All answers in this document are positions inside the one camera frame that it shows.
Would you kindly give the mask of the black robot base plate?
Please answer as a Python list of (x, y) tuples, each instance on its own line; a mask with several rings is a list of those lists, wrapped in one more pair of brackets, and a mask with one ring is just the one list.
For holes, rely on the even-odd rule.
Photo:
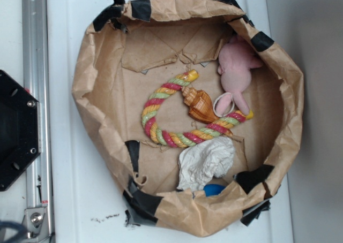
[(38, 101), (1, 70), (1, 191), (8, 190), (40, 153)]

